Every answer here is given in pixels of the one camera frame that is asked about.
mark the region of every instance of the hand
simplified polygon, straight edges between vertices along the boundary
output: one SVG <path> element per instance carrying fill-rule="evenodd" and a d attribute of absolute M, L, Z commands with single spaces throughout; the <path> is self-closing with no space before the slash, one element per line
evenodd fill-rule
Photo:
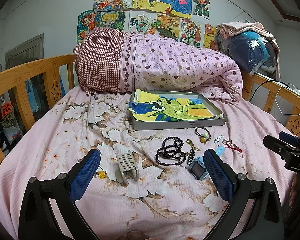
<path fill-rule="evenodd" d="M 291 191 L 290 191 L 290 197 L 291 199 L 289 200 L 289 206 L 292 207 L 294 205 L 294 202 L 296 200 L 297 197 L 297 177 L 295 177 L 292 181 L 292 185 L 291 185 Z"/>
<path fill-rule="evenodd" d="M 140 231 L 133 230 L 127 233 L 127 237 L 121 236 L 118 240 L 159 240 L 158 238 L 149 238 Z"/>

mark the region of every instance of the metal tray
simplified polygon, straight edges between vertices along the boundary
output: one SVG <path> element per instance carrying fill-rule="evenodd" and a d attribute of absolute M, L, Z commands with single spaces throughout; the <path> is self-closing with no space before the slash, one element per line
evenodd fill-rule
<path fill-rule="evenodd" d="M 186 121 L 139 121 L 136 120 L 133 114 L 129 111 L 132 119 L 134 130 L 163 130 L 163 129 L 178 129 L 178 128 L 193 128 L 193 127 L 209 127 L 209 126 L 222 126 L 228 120 L 227 116 L 221 112 L 213 103 L 199 93 L 192 92 L 174 92 L 174 91 L 147 91 L 147 93 L 157 94 L 166 98 L 200 98 L 202 103 L 213 115 L 223 114 L 223 118 L 218 119 L 203 119 L 203 120 L 186 120 Z M 134 99 L 135 91 L 131 94 L 131 101 Z"/>

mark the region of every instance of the floral bedsheet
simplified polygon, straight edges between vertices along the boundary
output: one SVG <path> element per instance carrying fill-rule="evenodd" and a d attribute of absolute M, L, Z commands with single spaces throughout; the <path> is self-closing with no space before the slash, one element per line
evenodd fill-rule
<path fill-rule="evenodd" d="M 128 117 L 130 94 L 95 93 L 87 96 L 72 89 L 42 119 L 35 123 L 0 166 L 0 220 L 17 239 L 18 220 L 28 179 L 53 179 L 68 172 L 90 149 L 101 152 L 101 164 L 83 198 L 76 205 L 102 240 L 117 239 L 130 230 L 143 231 L 162 240 L 203 239 L 223 214 L 223 201 L 210 178 L 196 180 L 183 166 L 158 166 L 154 156 L 162 141 L 177 136 L 190 139 L 202 151 L 218 147 L 210 140 L 200 143 L 194 129 L 134 131 Z M 223 134 L 243 150 L 241 155 L 226 149 L 222 159 L 235 172 L 250 179 L 274 178 L 282 203 L 293 173 L 284 169 L 280 157 L 265 149 L 266 134 L 287 130 L 271 115 L 244 100 L 238 105 L 213 101 L 229 118 L 221 127 L 208 128 L 213 138 Z M 129 184 L 116 181 L 116 152 L 131 150 L 141 177 Z M 190 146 L 185 143 L 183 150 Z M 51 201 L 64 234 L 70 232 Z M 238 234 L 249 214 L 242 216 Z"/>

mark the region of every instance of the blue rubber pad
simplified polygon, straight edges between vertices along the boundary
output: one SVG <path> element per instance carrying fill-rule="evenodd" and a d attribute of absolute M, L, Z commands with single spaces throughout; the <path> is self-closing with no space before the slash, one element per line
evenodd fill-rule
<path fill-rule="evenodd" d="M 203 155 L 203 163 L 221 198 L 231 203 L 234 198 L 233 184 L 209 150 Z"/>
<path fill-rule="evenodd" d="M 82 198 L 100 165 L 100 159 L 100 152 L 95 150 L 70 184 L 69 196 L 73 203 Z"/>
<path fill-rule="evenodd" d="M 279 133 L 279 139 L 296 147 L 299 144 L 298 138 L 285 132 Z"/>

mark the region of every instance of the bed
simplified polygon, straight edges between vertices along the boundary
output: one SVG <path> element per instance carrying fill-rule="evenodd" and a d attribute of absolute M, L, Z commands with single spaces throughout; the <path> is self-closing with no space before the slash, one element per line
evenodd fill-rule
<path fill-rule="evenodd" d="M 210 179 L 195 180 L 186 165 L 160 167 L 154 155 L 163 139 L 178 136 L 190 139 L 202 153 L 218 145 L 210 140 L 200 143 L 194 129 L 134 131 L 129 125 L 127 106 L 130 94 L 99 92 L 87 96 L 80 86 L 74 87 L 73 54 L 41 59 L 16 66 L 0 73 L 0 95 L 14 89 L 16 102 L 24 126 L 28 131 L 13 151 L 4 158 L 0 150 L 0 221 L 17 239 L 18 218 L 22 197 L 28 179 L 55 178 L 68 172 L 92 148 L 102 153 L 100 168 L 89 184 L 77 207 L 101 239 L 117 239 L 132 229 L 141 230 L 160 239 L 203 239 L 221 217 L 227 202 L 219 198 Z M 56 97 L 60 83 L 59 67 L 67 65 L 70 92 L 61 100 Z M 50 111 L 39 121 L 34 117 L 27 98 L 25 80 L 43 73 Z M 280 85 L 269 82 L 264 111 L 252 105 L 253 84 L 267 80 L 260 74 L 242 73 L 243 95 L 239 104 L 213 103 L 228 116 L 225 126 L 209 128 L 213 138 L 222 134 L 242 149 L 240 154 L 227 149 L 222 155 L 236 173 L 249 179 L 272 177 L 278 187 L 282 205 L 287 200 L 294 174 L 284 169 L 278 155 L 262 145 L 270 134 L 278 137 L 280 131 L 300 135 L 300 116 L 291 116 L 286 127 L 279 124 L 269 112 Z M 300 114 L 300 96 L 281 88 L 279 96 L 291 102 L 292 114 Z M 185 151 L 190 147 L 185 144 Z M 115 152 L 132 150 L 139 165 L 141 178 L 128 186 L 115 181 Z M 64 234 L 69 231 L 52 202 L 57 220 Z M 249 214 L 247 207 L 234 234 L 238 234 Z"/>

